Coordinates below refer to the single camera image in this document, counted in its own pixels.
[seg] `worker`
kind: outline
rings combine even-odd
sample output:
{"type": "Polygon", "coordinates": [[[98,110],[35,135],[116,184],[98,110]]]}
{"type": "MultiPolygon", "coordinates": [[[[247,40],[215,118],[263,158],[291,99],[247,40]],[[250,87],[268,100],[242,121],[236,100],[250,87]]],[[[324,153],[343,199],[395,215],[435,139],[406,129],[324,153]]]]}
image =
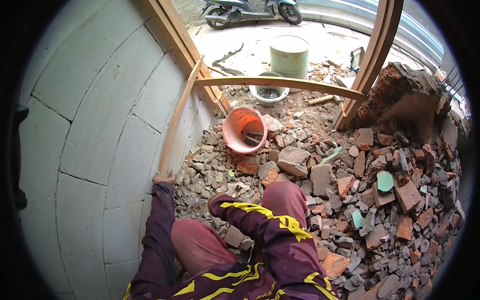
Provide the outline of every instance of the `worker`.
{"type": "Polygon", "coordinates": [[[255,242],[255,255],[240,262],[211,227],[191,219],[175,220],[174,183],[173,171],[166,178],[160,173],[153,178],[142,261],[124,300],[339,298],[307,232],[310,212],[297,185],[271,183],[262,206],[243,203],[224,192],[209,199],[212,216],[255,242]],[[174,255],[190,279],[177,282],[174,255]]]}

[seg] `sleeve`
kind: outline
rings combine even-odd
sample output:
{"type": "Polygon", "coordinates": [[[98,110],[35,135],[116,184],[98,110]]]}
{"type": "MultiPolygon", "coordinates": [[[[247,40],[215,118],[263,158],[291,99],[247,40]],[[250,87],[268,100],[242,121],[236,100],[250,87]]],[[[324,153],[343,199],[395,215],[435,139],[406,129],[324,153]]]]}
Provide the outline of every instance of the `sleeve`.
{"type": "Polygon", "coordinates": [[[320,266],[312,237],[296,219],[236,201],[227,195],[216,198],[210,204],[212,215],[264,245],[265,267],[287,294],[295,298],[302,293],[316,294],[320,299],[338,300],[320,266]]]}

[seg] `scooter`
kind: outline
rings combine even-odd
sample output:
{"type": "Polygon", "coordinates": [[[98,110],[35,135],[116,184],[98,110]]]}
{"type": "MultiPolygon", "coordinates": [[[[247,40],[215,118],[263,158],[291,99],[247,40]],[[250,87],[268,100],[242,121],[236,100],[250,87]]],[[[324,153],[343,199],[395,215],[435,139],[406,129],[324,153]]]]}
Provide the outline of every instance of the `scooter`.
{"type": "Polygon", "coordinates": [[[203,15],[210,6],[219,6],[212,9],[205,16],[207,24],[216,30],[224,29],[230,22],[239,20],[270,19],[275,17],[273,5],[277,4],[282,18],[293,25],[302,21],[302,16],[294,0],[264,0],[265,10],[255,11],[248,0],[204,0],[206,5],[203,15]]]}

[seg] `orange bucket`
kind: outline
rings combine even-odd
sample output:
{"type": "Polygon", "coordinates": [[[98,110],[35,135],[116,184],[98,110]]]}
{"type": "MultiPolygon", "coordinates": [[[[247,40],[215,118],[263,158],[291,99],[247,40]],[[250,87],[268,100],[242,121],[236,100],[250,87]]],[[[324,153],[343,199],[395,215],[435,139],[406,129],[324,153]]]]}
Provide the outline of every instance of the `orange bucket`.
{"type": "Polygon", "coordinates": [[[236,108],[232,110],[222,126],[223,139],[233,151],[249,154],[265,145],[267,140],[267,124],[260,112],[253,108],[236,108]],[[257,146],[250,146],[244,141],[245,132],[261,132],[262,140],[257,146]]]}

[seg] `rubble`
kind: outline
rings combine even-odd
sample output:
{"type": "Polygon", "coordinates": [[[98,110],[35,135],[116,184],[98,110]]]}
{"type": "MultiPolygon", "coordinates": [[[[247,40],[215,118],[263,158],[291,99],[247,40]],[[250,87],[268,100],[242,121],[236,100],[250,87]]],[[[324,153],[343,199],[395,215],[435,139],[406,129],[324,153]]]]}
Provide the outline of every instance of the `rubble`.
{"type": "MultiPolygon", "coordinates": [[[[291,181],[306,195],[310,235],[341,299],[413,299],[412,291],[426,293],[450,237],[465,220],[457,198],[458,129],[445,108],[403,123],[394,107],[409,101],[409,93],[423,93],[425,103],[443,94],[435,78],[427,80],[430,89],[422,71],[395,63],[382,74],[351,123],[362,127],[355,131],[332,131],[331,120],[312,118],[316,112],[333,118],[334,106],[343,100],[309,107],[304,100],[324,95],[307,91],[299,93],[300,102],[291,102],[292,96],[277,105],[280,109],[262,112],[268,137],[256,153],[231,151],[223,140],[223,119],[213,120],[177,175],[176,218],[210,224],[238,251],[252,241],[210,216],[205,204],[191,208],[192,201],[206,203],[216,192],[231,194],[239,185],[239,202],[261,204],[268,185],[291,181]]],[[[322,81],[325,75],[311,79],[322,81]]]]}

